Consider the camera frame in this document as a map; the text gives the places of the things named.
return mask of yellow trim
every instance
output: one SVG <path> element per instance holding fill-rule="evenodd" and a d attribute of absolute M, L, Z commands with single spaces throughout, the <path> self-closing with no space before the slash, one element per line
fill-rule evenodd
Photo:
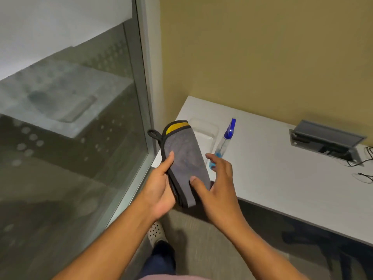
<path fill-rule="evenodd" d="M 166 134 L 169 134 L 170 132 L 172 132 L 172 131 L 174 131 L 174 130 L 177 130 L 177 129 L 181 128 L 181 127 L 185 127 L 185 126 L 189 126 L 189 124 L 188 124 L 188 123 L 176 123 L 176 124 L 174 124 L 174 125 L 171 125 L 171 126 L 167 129 Z"/>

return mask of hand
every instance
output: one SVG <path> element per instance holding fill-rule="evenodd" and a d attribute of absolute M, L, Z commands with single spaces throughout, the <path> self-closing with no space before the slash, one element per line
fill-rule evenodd
<path fill-rule="evenodd" d="M 171 167 L 174 158 L 175 155 L 171 151 L 167 159 L 151 172 L 139 194 L 139 198 L 149 205 L 154 221 L 170 211 L 176 202 L 168 182 L 168 176 L 165 174 Z"/>
<path fill-rule="evenodd" d="M 203 182 L 195 176 L 190 178 L 190 184 L 201 198 L 210 221 L 227 235 L 229 230 L 247 224 L 233 186 L 232 165 L 213 154 L 206 154 L 206 157 L 216 165 L 213 167 L 213 171 L 216 172 L 214 185 L 208 191 Z"/>

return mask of shoe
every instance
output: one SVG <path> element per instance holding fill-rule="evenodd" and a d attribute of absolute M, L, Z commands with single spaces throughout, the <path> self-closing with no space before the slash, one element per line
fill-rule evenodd
<path fill-rule="evenodd" d="M 160 240 L 168 243 L 165 231 L 163 230 L 163 227 L 159 221 L 156 221 L 151 226 L 150 230 L 148 231 L 148 238 L 153 248 L 156 245 L 156 243 Z"/>

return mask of blue spray nozzle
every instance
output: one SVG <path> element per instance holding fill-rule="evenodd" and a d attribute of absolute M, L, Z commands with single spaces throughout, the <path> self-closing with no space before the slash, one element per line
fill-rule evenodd
<path fill-rule="evenodd" d="M 232 121 L 229 124 L 229 127 L 227 128 L 227 130 L 226 130 L 226 132 L 224 134 L 224 138 L 226 140 L 230 140 L 232 138 L 235 125 L 236 125 L 236 119 L 232 118 Z"/>

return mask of yellow wall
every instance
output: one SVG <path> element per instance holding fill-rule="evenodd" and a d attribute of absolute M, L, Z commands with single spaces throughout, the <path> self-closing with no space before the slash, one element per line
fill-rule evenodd
<path fill-rule="evenodd" d="M 160 0 L 166 121 L 188 95 L 373 143 L 373 0 Z"/>

